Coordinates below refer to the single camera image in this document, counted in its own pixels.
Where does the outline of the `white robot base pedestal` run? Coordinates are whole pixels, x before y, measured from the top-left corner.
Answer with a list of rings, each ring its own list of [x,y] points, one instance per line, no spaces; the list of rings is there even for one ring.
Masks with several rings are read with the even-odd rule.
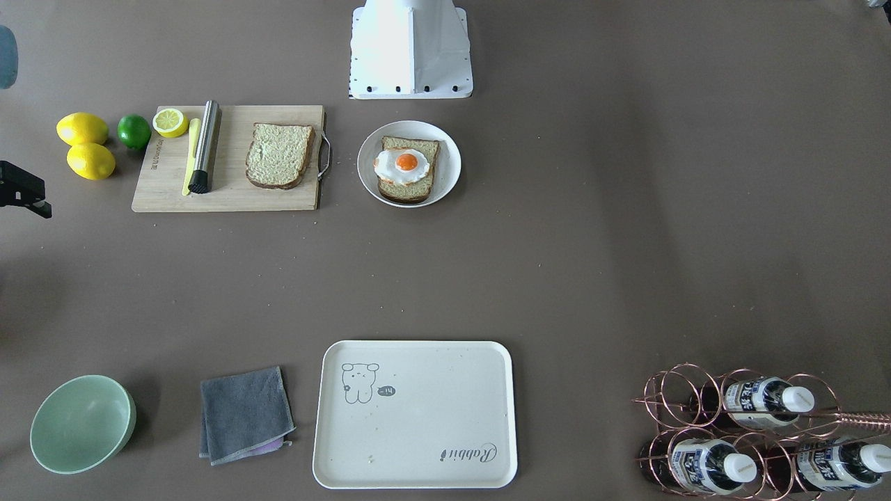
[[[444,100],[474,89],[467,13],[452,1],[366,1],[352,13],[348,95]]]

